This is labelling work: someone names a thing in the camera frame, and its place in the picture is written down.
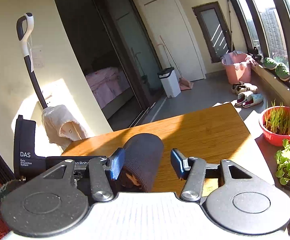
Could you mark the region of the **pink bedding in room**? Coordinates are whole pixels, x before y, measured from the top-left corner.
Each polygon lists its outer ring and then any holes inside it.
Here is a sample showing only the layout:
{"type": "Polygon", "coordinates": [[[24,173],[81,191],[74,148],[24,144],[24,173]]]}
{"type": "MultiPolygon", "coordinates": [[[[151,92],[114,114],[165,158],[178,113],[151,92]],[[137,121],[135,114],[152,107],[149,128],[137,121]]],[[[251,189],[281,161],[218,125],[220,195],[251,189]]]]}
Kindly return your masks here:
{"type": "Polygon", "coordinates": [[[100,69],[85,79],[101,109],[130,88],[124,71],[117,67],[100,69]]]}

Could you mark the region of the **pink dustpan with broom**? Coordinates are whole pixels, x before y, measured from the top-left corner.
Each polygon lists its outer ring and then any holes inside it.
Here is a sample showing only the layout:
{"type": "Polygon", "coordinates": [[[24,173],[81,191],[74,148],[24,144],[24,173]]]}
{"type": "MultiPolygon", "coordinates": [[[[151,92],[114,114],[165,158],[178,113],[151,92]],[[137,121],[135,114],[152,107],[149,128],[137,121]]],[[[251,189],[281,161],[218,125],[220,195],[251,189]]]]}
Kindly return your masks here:
{"type": "Polygon", "coordinates": [[[169,62],[169,65],[172,66],[172,62],[174,63],[174,66],[176,67],[178,73],[179,73],[179,86],[180,86],[180,90],[190,90],[193,88],[193,82],[187,80],[186,78],[183,77],[183,74],[180,70],[180,68],[178,67],[178,64],[176,62],[176,60],[174,59],[172,53],[170,52],[170,49],[168,48],[168,46],[166,45],[164,39],[162,38],[161,35],[159,35],[159,38],[161,40],[161,43],[159,45],[163,46],[163,49],[165,51],[165,55],[166,58],[169,62]]]}

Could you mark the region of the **white trash bin black lid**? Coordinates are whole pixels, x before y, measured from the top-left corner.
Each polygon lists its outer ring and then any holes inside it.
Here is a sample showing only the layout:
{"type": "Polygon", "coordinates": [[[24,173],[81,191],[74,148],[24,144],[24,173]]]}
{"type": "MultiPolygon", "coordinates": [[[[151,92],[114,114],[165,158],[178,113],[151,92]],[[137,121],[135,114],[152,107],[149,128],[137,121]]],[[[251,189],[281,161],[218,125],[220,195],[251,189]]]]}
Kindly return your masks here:
{"type": "Polygon", "coordinates": [[[163,69],[157,75],[168,98],[176,98],[181,93],[174,67],[163,69]]]}

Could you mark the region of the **blue red slippers pair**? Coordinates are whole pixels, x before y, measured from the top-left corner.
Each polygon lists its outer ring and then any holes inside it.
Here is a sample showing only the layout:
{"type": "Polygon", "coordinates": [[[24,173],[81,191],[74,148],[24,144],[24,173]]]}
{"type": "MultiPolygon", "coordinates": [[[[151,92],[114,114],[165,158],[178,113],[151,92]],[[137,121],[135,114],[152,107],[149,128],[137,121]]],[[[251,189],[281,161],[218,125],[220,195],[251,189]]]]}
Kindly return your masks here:
{"type": "Polygon", "coordinates": [[[235,106],[249,108],[255,105],[259,105],[262,102],[262,94],[255,94],[253,91],[245,91],[238,94],[235,106]]]}

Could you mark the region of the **beige slippers on floor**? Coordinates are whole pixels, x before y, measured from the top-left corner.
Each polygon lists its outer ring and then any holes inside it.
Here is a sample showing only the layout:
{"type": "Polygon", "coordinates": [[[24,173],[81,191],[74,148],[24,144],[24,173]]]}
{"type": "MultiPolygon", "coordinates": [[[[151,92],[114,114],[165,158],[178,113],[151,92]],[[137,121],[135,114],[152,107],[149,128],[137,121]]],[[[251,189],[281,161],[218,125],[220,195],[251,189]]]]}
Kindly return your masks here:
{"type": "Polygon", "coordinates": [[[256,85],[252,85],[250,83],[235,83],[232,85],[232,93],[238,95],[242,92],[253,92],[253,94],[256,94],[258,91],[258,87],[256,85]]]}

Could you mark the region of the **dark grey knit pants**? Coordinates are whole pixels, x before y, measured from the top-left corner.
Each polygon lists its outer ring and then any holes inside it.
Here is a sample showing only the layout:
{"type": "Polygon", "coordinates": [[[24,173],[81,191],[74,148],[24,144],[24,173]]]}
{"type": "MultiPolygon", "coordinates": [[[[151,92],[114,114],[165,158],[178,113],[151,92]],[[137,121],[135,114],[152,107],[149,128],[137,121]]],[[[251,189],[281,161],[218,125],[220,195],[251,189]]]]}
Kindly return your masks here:
{"type": "Polygon", "coordinates": [[[150,192],[162,158],[162,140],[149,133],[131,137],[123,146],[125,161],[118,180],[118,192],[150,192]]]}

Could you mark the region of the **pink plastic bucket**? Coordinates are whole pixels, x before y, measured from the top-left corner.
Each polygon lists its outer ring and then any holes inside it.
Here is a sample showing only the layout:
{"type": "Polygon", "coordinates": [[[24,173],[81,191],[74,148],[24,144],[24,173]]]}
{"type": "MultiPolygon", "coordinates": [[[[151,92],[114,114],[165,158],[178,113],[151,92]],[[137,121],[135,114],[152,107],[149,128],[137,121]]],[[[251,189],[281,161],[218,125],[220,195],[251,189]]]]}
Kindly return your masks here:
{"type": "Polygon", "coordinates": [[[251,81],[251,68],[255,66],[256,61],[251,55],[234,50],[224,54],[221,63],[225,68],[229,84],[234,85],[251,81]]]}

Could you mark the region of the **red basin with grass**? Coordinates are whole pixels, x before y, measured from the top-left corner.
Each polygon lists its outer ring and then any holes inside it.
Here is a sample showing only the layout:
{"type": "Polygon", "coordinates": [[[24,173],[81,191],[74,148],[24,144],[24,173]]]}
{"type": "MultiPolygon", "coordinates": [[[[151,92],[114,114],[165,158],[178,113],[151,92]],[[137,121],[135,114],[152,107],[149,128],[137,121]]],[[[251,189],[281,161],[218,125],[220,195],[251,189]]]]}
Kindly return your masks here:
{"type": "Polygon", "coordinates": [[[290,107],[282,104],[262,111],[259,125],[267,142],[283,146],[283,140],[290,142],[290,107]]]}

